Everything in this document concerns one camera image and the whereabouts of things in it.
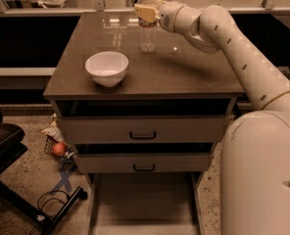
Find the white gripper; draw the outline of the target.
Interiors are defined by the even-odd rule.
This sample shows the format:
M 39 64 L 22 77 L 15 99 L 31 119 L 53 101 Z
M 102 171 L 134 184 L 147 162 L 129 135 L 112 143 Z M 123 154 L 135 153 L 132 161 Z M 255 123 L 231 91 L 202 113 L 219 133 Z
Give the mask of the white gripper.
M 179 2 L 151 1 L 153 6 L 135 4 L 135 15 L 148 23 L 159 20 L 161 28 L 172 33 L 198 31 L 199 11 L 197 9 Z

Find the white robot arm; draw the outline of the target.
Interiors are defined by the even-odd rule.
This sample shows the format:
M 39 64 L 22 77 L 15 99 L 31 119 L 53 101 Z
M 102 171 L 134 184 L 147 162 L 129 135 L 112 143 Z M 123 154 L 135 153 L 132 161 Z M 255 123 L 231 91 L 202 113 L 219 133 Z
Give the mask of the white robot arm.
M 199 50 L 222 51 L 254 108 L 222 141 L 221 235 L 290 235 L 290 80 L 220 5 L 197 10 L 158 0 L 134 13 Z

